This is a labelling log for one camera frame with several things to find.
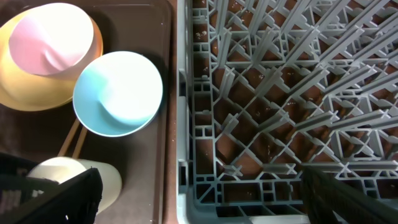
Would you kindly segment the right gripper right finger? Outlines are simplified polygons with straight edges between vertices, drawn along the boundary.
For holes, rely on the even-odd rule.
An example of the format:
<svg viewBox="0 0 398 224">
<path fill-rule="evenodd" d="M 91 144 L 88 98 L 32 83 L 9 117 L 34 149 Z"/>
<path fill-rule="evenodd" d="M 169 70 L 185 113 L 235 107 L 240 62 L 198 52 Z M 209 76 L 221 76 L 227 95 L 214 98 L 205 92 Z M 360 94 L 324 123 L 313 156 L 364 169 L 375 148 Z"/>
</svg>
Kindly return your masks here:
<svg viewBox="0 0 398 224">
<path fill-rule="evenodd" d="M 339 182 L 322 171 L 304 167 L 300 184 L 308 219 L 315 223 L 395 224 L 397 210 Z"/>
</svg>

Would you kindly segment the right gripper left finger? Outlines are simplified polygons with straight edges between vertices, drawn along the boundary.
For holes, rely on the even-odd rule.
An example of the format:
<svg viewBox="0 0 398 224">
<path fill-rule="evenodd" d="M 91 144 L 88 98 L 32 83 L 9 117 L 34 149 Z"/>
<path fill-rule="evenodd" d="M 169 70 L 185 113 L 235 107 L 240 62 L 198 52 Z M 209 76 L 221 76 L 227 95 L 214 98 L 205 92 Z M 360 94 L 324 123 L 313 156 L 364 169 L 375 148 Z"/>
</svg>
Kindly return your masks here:
<svg viewBox="0 0 398 224">
<path fill-rule="evenodd" d="M 1 154 L 1 223 L 93 223 L 102 198 L 97 168 L 61 183 L 27 173 L 38 163 Z"/>
</svg>

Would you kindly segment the white pink bowl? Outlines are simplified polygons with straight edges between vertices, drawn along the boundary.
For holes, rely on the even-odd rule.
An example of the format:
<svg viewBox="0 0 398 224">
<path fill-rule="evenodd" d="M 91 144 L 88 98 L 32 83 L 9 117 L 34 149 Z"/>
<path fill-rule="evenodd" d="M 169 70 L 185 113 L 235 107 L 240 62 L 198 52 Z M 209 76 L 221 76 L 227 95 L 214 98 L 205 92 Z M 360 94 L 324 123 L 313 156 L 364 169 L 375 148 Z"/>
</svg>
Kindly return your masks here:
<svg viewBox="0 0 398 224">
<path fill-rule="evenodd" d="M 30 9 L 13 28 L 8 45 L 21 70 L 46 76 L 78 64 L 93 39 L 93 23 L 84 10 L 55 2 Z"/>
</svg>

